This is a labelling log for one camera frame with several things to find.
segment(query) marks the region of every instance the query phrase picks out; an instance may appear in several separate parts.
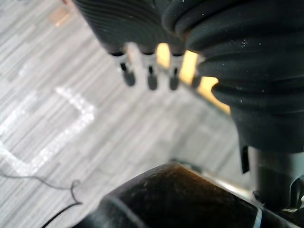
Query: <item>black plastic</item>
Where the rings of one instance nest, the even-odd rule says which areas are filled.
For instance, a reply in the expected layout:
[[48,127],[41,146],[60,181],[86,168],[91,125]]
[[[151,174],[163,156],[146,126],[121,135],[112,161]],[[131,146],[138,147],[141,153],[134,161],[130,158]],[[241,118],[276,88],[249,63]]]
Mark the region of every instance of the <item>black plastic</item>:
[[106,195],[73,228],[291,228],[177,163],[149,170]]

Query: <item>black rubber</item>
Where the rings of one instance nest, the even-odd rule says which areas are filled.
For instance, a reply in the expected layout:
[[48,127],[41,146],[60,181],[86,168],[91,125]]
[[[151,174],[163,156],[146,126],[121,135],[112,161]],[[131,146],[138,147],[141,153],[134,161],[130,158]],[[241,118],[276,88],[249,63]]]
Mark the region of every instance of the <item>black rubber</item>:
[[304,1],[173,1],[162,23],[202,54],[202,76],[231,107],[241,145],[297,153],[304,146]]
[[121,47],[134,42],[154,48],[165,42],[184,49],[184,42],[164,30],[161,16],[150,0],[74,0],[99,41]]

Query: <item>gray carpet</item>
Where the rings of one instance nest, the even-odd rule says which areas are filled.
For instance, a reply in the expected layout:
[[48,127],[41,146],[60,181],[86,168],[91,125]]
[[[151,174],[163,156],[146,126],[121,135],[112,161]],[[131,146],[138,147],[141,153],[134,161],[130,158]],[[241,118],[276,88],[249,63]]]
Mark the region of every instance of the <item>gray carpet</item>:
[[[0,2],[0,169],[63,187],[81,181],[84,204],[50,228],[76,223],[107,192],[171,158],[248,187],[230,117],[187,88],[171,92],[164,73],[149,91],[132,45],[138,81],[128,88],[79,15],[50,21],[59,6]],[[71,202],[67,190],[0,177],[1,228],[39,228]]]

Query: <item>black wire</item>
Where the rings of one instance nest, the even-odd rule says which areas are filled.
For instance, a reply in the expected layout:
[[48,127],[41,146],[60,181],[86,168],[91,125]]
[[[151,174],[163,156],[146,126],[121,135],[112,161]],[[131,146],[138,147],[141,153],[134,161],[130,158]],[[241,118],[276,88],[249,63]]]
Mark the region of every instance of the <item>black wire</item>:
[[40,181],[41,183],[47,185],[50,188],[53,189],[57,189],[57,190],[70,190],[71,192],[71,196],[74,200],[74,203],[68,205],[67,207],[63,208],[61,211],[59,211],[57,214],[55,214],[52,218],[50,218],[41,228],[46,228],[52,221],[54,221],[59,215],[61,215],[63,212],[65,212],[66,210],[70,209],[71,207],[77,206],[77,205],[81,205],[82,202],[78,201],[75,197],[74,194],[74,188],[76,186],[78,186],[80,184],[80,181],[78,180],[74,180],[71,184],[71,187],[59,187],[59,186],[55,186],[52,184],[47,183],[44,179],[42,179],[41,177],[38,176],[11,176],[11,175],[7,175],[5,174],[3,171],[0,170],[0,176],[4,177],[4,178],[9,178],[9,179],[35,179]]

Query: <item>yellow object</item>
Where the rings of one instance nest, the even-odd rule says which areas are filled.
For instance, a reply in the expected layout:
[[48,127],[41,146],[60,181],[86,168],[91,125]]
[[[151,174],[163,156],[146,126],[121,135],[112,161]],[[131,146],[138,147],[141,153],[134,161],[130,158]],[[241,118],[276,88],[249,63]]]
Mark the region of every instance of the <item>yellow object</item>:
[[[182,64],[182,69],[180,71],[180,79],[190,85],[192,83],[193,76],[195,74],[196,62],[197,62],[197,54],[186,51],[184,61]],[[164,68],[169,68],[170,64],[170,51],[169,47],[165,43],[161,43],[157,48],[157,62],[163,66]],[[206,77],[202,78],[200,86],[198,87],[198,92],[207,100],[212,102],[215,106],[220,108],[226,113],[230,113],[230,108],[228,105],[220,102],[215,96],[212,94],[212,87],[218,82],[218,80],[214,77]]]

